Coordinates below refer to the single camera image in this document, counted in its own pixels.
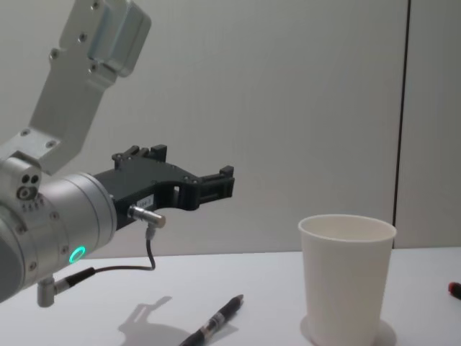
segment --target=white table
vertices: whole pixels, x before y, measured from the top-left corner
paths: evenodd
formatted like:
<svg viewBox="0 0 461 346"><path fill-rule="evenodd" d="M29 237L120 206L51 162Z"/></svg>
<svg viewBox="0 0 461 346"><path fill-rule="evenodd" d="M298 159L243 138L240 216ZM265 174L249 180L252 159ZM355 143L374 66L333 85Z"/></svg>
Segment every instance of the white table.
<svg viewBox="0 0 461 346"><path fill-rule="evenodd" d="M0 345L177 346L239 293L245 304L215 346L310 345L300 328L306 314L301 256L159 257L155 272L98 274L58 296L50 309L36 307L30 288L0 305ZM83 260L63 272L146 262ZM461 301L447 292L450 281L461 281L460 265L461 248L393 252L382 319L398 346L461 345ZM391 338L383 340L380 346L388 346Z"/></svg>

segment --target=black pen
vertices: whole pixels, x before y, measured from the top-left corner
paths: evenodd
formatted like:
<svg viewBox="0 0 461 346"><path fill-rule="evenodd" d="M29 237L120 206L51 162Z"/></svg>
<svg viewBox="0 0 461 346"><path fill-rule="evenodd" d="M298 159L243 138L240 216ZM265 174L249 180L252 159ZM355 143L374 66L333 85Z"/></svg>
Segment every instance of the black pen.
<svg viewBox="0 0 461 346"><path fill-rule="evenodd" d="M180 346L200 346L205 344L242 306L243 294L232 298L202 328L185 339Z"/></svg>

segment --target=sticker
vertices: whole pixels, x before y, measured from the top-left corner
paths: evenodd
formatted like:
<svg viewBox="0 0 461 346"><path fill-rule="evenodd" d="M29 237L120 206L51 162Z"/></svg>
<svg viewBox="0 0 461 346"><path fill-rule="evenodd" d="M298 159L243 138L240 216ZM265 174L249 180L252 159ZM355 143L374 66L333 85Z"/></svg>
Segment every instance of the sticker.
<svg viewBox="0 0 461 346"><path fill-rule="evenodd" d="M143 198L142 200L139 200L136 205L139 208L149 208L153 205L153 195L147 196L146 198Z"/></svg>

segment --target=paper cup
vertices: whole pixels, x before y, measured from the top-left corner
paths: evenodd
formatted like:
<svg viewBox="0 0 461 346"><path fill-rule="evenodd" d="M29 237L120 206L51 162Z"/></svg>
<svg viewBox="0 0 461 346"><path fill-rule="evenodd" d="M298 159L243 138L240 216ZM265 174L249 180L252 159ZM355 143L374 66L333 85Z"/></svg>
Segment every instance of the paper cup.
<svg viewBox="0 0 461 346"><path fill-rule="evenodd" d="M313 216L298 227L311 340L317 346L371 346L395 227L348 215Z"/></svg>

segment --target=black cable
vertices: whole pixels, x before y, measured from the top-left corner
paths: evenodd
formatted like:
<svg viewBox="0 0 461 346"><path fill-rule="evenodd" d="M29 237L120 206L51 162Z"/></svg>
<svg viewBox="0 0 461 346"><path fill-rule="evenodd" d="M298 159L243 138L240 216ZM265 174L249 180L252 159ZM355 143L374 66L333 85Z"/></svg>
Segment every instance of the black cable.
<svg viewBox="0 0 461 346"><path fill-rule="evenodd" d="M146 270L146 271L151 272L156 269L156 261L153 258L151 241L149 240L146 240L146 250L147 250L147 255L149 257L149 261L151 261L150 267L142 267L142 266L136 266L136 265L116 265L113 267L103 267L103 268L96 269L95 273L109 272L110 270Z"/></svg>
<svg viewBox="0 0 461 346"><path fill-rule="evenodd" d="M145 271L151 272L156 269L156 261L153 258L150 240L146 240L146 250L147 250L149 261L151 262L150 267L143 267L143 266L136 266L136 265L117 265L113 267L103 267L99 269L94 269L93 267L90 267L76 274L69 275L63 280L66 281L68 283L68 287L71 288L71 287L74 287L77 283L81 283L82 281L90 278L91 276L93 276L94 274L97 274L98 272L109 272L110 270L145 270Z"/></svg>

